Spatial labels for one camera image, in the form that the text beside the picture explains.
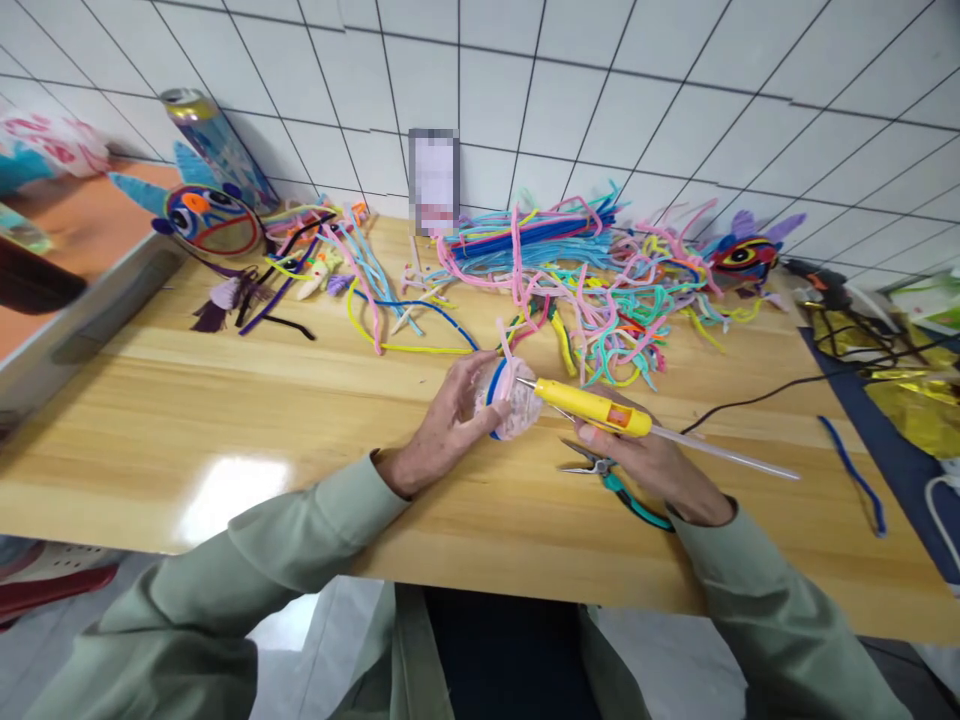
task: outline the white tile wall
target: white tile wall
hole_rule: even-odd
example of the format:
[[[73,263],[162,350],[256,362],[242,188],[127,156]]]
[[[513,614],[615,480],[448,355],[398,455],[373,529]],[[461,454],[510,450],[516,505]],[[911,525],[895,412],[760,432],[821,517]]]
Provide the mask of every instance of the white tile wall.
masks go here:
[[[960,257],[953,0],[0,0],[0,18],[0,104],[170,161],[155,96],[197,87],[301,200],[406,214],[398,133],[450,128],[476,212],[612,180],[624,225],[686,203],[682,227],[717,198],[690,236],[805,212],[788,252],[864,286]]]

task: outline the wooden table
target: wooden table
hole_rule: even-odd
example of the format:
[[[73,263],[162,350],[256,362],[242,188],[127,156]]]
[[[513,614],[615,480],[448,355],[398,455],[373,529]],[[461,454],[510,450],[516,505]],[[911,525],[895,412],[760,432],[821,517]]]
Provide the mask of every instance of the wooden table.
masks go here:
[[[406,224],[380,218],[370,233],[393,278],[409,260]],[[421,246],[424,265],[432,255]],[[177,553],[236,513],[302,488],[417,426],[452,358],[377,357],[349,325],[343,299],[292,300],[278,314],[317,336],[263,324],[240,338],[191,332],[191,313],[218,278],[190,263],[13,441],[0,457],[0,532]],[[450,292],[455,316],[484,347],[496,344],[505,296]],[[460,347],[438,317],[398,339]],[[818,368],[794,320],[765,309],[723,338],[721,355],[673,324],[659,392],[626,394],[680,429],[709,407],[742,400]],[[564,378],[547,329],[520,354]],[[816,420],[830,417],[884,501],[889,537]],[[960,640],[960,615],[826,383],[790,389],[718,414],[707,439],[797,470],[790,483],[697,454],[790,561],[844,608],[857,632],[940,643]],[[593,477],[561,474],[575,461],[559,442],[567,421],[546,412],[512,443],[485,440],[394,523],[356,563],[359,575],[497,593],[702,613],[701,592],[673,535],[639,522]]]

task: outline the yellow hot glue gun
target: yellow hot glue gun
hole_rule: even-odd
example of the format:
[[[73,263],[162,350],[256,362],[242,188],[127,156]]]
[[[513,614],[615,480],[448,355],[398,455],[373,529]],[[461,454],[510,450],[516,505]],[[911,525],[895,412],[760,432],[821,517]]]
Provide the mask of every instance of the yellow hot glue gun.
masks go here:
[[[539,379],[533,382],[517,378],[517,382],[532,388],[533,394],[542,398],[544,402],[610,432],[631,437],[644,437],[650,433],[650,428],[653,426],[653,420],[642,410],[618,405],[610,398],[594,395],[587,390],[571,387],[556,380]]]

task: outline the person's left hand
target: person's left hand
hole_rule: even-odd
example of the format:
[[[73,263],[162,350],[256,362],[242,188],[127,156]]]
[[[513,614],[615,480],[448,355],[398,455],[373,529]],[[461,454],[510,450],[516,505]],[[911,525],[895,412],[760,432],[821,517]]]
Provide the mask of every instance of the person's left hand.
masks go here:
[[[473,415],[474,378],[480,368],[496,359],[497,353],[487,350],[457,360],[413,439],[406,447],[374,459],[380,477],[391,490],[409,498],[437,482],[509,415],[507,400],[488,405]],[[461,422],[462,417],[471,415],[470,420]]]

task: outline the hand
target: hand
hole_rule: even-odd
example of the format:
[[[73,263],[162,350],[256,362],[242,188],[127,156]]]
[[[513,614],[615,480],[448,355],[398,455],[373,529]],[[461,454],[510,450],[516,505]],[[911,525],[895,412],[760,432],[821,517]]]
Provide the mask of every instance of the hand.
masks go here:
[[[591,390],[620,405],[635,407],[660,421],[646,408],[605,386]],[[726,525],[734,509],[710,478],[687,459],[677,444],[659,437],[621,437],[587,423],[577,422],[580,440],[598,455],[616,460],[634,482],[668,503],[687,522],[695,525]]]
[[[510,402],[501,400],[473,415],[474,381],[480,369],[495,359],[497,353],[489,350],[457,360],[413,439],[401,450],[375,458],[380,477],[397,495],[410,498],[440,480],[510,414]]]

